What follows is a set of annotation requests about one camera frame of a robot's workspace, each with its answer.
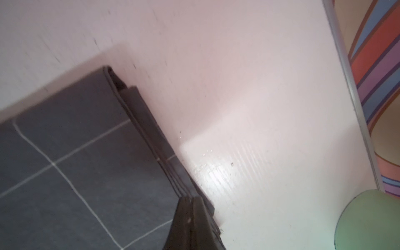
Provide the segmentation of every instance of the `dark object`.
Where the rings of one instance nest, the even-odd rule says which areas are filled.
[[[208,217],[201,197],[181,197],[163,250],[225,249]]]
[[[0,124],[0,249],[162,249],[201,196],[136,87],[110,67]]]

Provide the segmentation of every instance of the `gray tile pattern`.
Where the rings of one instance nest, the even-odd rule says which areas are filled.
[[[162,249],[172,183],[202,193],[125,88],[103,67],[0,124],[0,249]]]
[[[58,166],[122,246],[174,216],[178,197],[131,123]]]
[[[0,194],[48,164],[18,135],[12,121],[0,124]]]
[[[0,199],[0,249],[118,249],[51,168]]]
[[[98,70],[18,116],[17,123],[53,160],[128,119]]]

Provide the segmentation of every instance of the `grid pattern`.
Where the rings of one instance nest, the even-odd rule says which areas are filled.
[[[103,222],[101,221],[101,219],[98,217],[98,215],[92,210],[92,208],[90,207],[90,205],[86,202],[86,200],[82,197],[82,195],[78,192],[78,190],[75,188],[75,186],[72,184],[72,182],[68,179],[68,177],[59,169],[59,167],[57,166],[58,163],[61,163],[62,161],[68,159],[69,157],[71,157],[72,155],[78,153],[79,151],[83,150],[84,148],[86,148],[87,146],[95,143],[96,141],[100,140],[101,138],[107,136],[108,134],[112,133],[113,131],[123,127],[124,125],[128,124],[130,122],[130,120],[125,120],[123,122],[121,122],[120,124],[114,126],[113,128],[107,130],[106,132],[100,134],[99,136],[93,138],[92,140],[84,143],[83,145],[77,147],[76,149],[72,150],[71,152],[69,152],[68,154],[66,154],[63,157],[60,157],[59,159],[52,161],[42,150],[40,150],[29,138],[27,138],[26,136],[24,136],[24,134],[21,132],[21,130],[19,129],[17,123],[16,123],[16,118],[13,119],[13,126],[16,130],[16,132],[28,143],[30,144],[36,151],[38,151],[42,156],[44,156],[44,158],[46,158],[46,160],[48,160],[50,162],[49,165],[45,166],[44,168],[40,169],[38,172],[34,173],[33,175],[29,176],[28,178],[24,179],[23,181],[21,181],[20,183],[18,183],[17,185],[9,188],[8,190],[2,192],[2,194],[0,194],[0,198],[6,196],[7,194],[11,193],[12,191],[16,190],[17,188],[21,187],[22,185],[28,183],[29,181],[33,180],[34,178],[38,177],[39,175],[41,175],[42,173],[44,173],[45,171],[49,170],[50,168],[54,167],[58,173],[64,178],[64,180],[66,180],[66,182],[68,182],[68,184],[70,185],[70,187],[72,188],[72,190],[75,192],[75,194],[80,198],[80,200],[82,200],[82,202],[85,204],[85,206],[88,208],[88,210],[92,213],[92,215],[96,218],[96,220],[99,222],[99,224],[102,226],[102,228],[106,231],[106,233],[109,235],[109,237],[112,239],[112,241],[116,244],[116,246],[118,246],[118,248],[120,248],[121,250],[126,249],[127,247],[131,246],[132,244],[134,244],[135,242],[141,240],[142,238],[148,236],[149,234],[151,234],[152,232],[156,231],[157,229],[170,224],[170,222],[172,222],[172,219],[162,223],[161,225],[155,227],[154,229],[146,232],[145,234],[143,234],[142,236],[135,238],[134,240],[132,240],[129,244],[127,244],[126,246],[122,247],[120,246],[120,244],[114,239],[114,237],[112,236],[112,234],[109,232],[109,230],[106,228],[106,226],[103,224]]]
[[[0,124],[0,249],[163,247],[178,196],[112,84],[99,69]]]

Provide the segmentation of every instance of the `colorful stripes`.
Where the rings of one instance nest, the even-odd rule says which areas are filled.
[[[354,81],[357,85],[374,62],[400,34],[400,4],[398,3],[400,2],[396,2],[393,6],[394,10],[387,17],[385,16],[386,19],[379,23],[379,27],[363,42],[362,48],[351,60]]]
[[[356,33],[349,58],[372,133],[379,118],[400,94],[400,0],[372,1]],[[385,191],[399,198],[400,166],[378,154],[376,158]]]
[[[383,79],[398,62],[400,62],[400,35],[392,42],[388,49],[375,62],[374,66],[366,73],[358,85],[358,95],[364,104],[376,85]]]
[[[396,3],[395,0],[379,0],[374,1],[371,4],[372,10],[371,13],[367,16],[367,19],[361,29],[359,37],[357,39],[357,43],[354,48],[350,51],[351,57],[353,58],[354,54],[358,51],[361,44],[366,40],[367,36],[372,32],[374,27],[379,23],[379,21],[385,16],[385,14],[390,10],[390,8]]]

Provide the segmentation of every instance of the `white grid line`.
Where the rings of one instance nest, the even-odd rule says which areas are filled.
[[[167,161],[171,160],[171,159],[174,158],[175,156],[176,156],[175,154],[171,155],[170,157],[168,157]]]
[[[15,130],[18,132],[18,134],[26,141],[28,142],[34,149],[36,149],[40,154],[42,154],[51,164],[52,166],[61,174],[61,176],[68,182],[68,184],[71,186],[72,190],[75,192],[75,194],[81,199],[81,201],[86,205],[86,207],[89,209],[89,211],[92,213],[92,215],[97,219],[97,221],[100,223],[100,225],[103,227],[103,229],[106,231],[106,233],[110,236],[112,241],[121,249],[123,248],[118,244],[118,242],[114,239],[112,234],[108,231],[106,226],[103,224],[103,222],[100,220],[100,218],[97,216],[97,214],[93,211],[93,209],[89,206],[89,204],[86,202],[86,200],[80,195],[80,193],[76,190],[75,186],[72,184],[72,182],[65,176],[65,174],[58,168],[58,166],[51,161],[51,159],[40,149],[38,148],[32,141],[30,141],[22,132],[20,131],[16,119],[13,119],[12,124],[15,128]]]
[[[51,169],[53,165],[47,165],[44,168],[42,168],[41,170],[39,170],[38,172],[34,173],[33,175],[29,176],[28,178],[26,178],[25,180],[19,182],[18,184],[16,184],[15,186],[12,186],[11,188],[7,189],[6,191],[2,192],[0,194],[0,198],[3,198],[4,196],[6,196],[7,194],[11,193],[12,191],[16,190],[17,188],[19,188],[20,186],[24,185],[25,183],[29,182],[30,180],[34,179],[35,177],[41,175],[43,172],[46,172],[47,170]]]
[[[144,237],[148,236],[149,234],[151,234],[152,232],[156,231],[157,229],[165,226],[166,224],[170,223],[172,220],[169,220],[167,222],[164,222],[163,224],[153,228],[152,230],[148,231],[147,233],[143,234],[142,236],[140,236],[139,238],[134,239],[133,241],[131,241],[128,245],[124,246],[123,248],[121,248],[121,250],[125,250],[127,247],[129,247],[130,245],[132,245],[133,243],[137,242],[138,240],[143,239]]]
[[[110,134],[111,132],[119,129],[120,127],[124,126],[125,124],[129,123],[130,120],[127,119],[123,122],[121,122],[120,124],[114,126],[113,128],[107,130],[106,132],[102,133],[101,135],[91,139],[90,141],[82,144],[81,146],[77,147],[76,149],[72,150],[71,152],[69,152],[68,154],[58,158],[54,163],[58,164],[60,162],[62,162],[63,160],[71,157],[72,155],[76,154],[77,152],[81,151],[82,149],[84,149],[85,147],[89,146],[90,144],[95,143],[96,141],[98,141],[99,139],[105,137],[106,135]],[[16,190],[17,188],[19,188],[20,186],[26,184],[27,182],[29,182],[30,180],[36,178],[37,176],[41,175],[42,173],[46,172],[47,170],[52,168],[52,164],[49,164],[47,166],[45,166],[44,168],[40,169],[39,171],[37,171],[36,173],[34,173],[33,175],[29,176],[28,178],[24,179],[23,181],[19,182],[18,184],[12,186],[11,188],[7,189],[6,191],[2,192],[0,194],[0,198],[3,198],[4,196],[6,196],[7,194],[11,193],[12,191]]]

